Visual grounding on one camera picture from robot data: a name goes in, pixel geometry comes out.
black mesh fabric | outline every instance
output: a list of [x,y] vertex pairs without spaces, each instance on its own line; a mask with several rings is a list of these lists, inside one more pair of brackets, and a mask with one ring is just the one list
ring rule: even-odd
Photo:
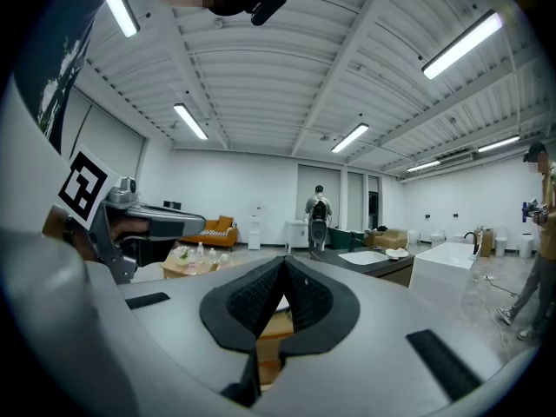
[[334,303],[330,290],[292,265],[285,263],[284,288],[292,311],[294,331],[300,332],[322,320]]
[[229,313],[257,337],[275,310],[268,310],[269,305],[275,307],[280,300],[280,273],[281,266],[276,266],[228,298]]

pillow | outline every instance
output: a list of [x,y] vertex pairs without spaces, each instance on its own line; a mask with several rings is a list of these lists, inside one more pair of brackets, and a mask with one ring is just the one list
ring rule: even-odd
[[234,218],[228,218],[227,216],[221,216],[218,218],[218,224],[216,224],[215,230],[217,232],[227,231],[234,222]]

white ceiling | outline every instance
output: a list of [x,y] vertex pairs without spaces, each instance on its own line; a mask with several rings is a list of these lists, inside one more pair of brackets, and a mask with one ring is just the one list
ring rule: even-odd
[[[126,39],[105,5],[86,66],[176,148],[403,175],[415,161],[518,131],[549,134],[552,71],[508,0],[288,0],[263,27],[245,13],[129,3],[139,33]],[[504,29],[428,80],[421,67],[490,9],[504,17]],[[208,141],[179,119],[175,103],[186,104]],[[367,133],[332,154],[360,122]]]

orange sofa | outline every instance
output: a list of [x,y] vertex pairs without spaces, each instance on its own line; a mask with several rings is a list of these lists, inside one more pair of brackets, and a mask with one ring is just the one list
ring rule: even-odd
[[217,220],[205,221],[205,229],[194,236],[184,236],[182,242],[202,242],[203,247],[229,247],[237,243],[237,225],[234,218],[220,216]]

backpack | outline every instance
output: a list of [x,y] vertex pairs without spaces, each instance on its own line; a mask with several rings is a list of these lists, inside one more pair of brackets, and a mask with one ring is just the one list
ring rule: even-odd
[[327,211],[327,204],[325,204],[323,201],[318,201],[313,207],[313,220],[326,221]]

